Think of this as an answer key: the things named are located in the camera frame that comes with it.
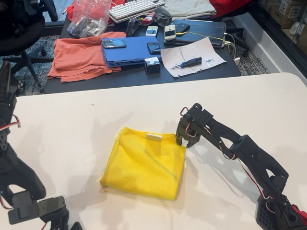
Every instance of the blue binder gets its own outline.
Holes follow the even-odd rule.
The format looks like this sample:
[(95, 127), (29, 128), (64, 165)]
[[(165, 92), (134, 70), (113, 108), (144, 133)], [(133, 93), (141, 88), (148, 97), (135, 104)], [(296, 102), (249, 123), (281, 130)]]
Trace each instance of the blue binder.
[(127, 44), (125, 48), (104, 49), (101, 44), (106, 65), (110, 68), (119, 66), (129, 66), (144, 64), (144, 59), (158, 57), (162, 61), (160, 54), (151, 54), (147, 47), (148, 42), (158, 42), (156, 37), (125, 37), (114, 38), (111, 40), (124, 40)]

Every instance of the smartphone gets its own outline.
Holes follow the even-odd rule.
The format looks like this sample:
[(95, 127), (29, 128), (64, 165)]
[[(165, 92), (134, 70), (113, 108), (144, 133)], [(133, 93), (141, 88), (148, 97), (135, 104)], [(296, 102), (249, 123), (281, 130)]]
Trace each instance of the smartphone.
[(122, 48), (126, 47), (126, 42), (124, 40), (103, 40), (102, 46), (105, 49), (112, 49), (112, 48)]
[(158, 26), (148, 26), (146, 36), (156, 36), (158, 32)]
[(148, 42), (147, 46), (148, 46), (149, 52), (151, 54), (160, 54), (161, 47), (160, 47), (159, 43), (157, 43), (157, 42)]
[(175, 25), (168, 25), (164, 27), (164, 39), (166, 41), (176, 39), (176, 26)]
[(190, 28), (190, 25), (185, 23), (180, 23), (176, 26), (176, 33), (186, 32)]

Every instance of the white keyboard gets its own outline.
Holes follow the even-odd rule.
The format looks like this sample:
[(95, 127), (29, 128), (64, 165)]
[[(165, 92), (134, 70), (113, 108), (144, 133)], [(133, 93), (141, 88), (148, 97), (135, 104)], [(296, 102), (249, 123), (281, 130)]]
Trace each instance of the white keyboard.
[(110, 9), (110, 18), (120, 23), (140, 15), (153, 12), (158, 6), (164, 6), (165, 2), (160, 0), (134, 0), (124, 5), (118, 5)]

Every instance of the yellow cloth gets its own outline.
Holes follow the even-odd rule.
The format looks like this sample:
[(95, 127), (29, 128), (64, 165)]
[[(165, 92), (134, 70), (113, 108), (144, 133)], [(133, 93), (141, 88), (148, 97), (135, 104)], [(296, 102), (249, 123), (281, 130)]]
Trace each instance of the yellow cloth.
[(101, 185), (128, 193), (175, 200), (186, 148), (174, 134), (162, 141), (146, 139), (146, 132), (125, 127), (115, 141)]

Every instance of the small box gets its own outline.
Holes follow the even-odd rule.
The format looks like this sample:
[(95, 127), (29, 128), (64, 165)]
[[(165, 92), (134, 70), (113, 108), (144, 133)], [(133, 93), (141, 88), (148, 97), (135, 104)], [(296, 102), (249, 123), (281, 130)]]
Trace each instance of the small box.
[(302, 17), (307, 0), (263, 0), (261, 5), (282, 29), (289, 29)]
[(145, 59), (145, 69), (147, 74), (160, 73), (161, 65), (157, 57)]

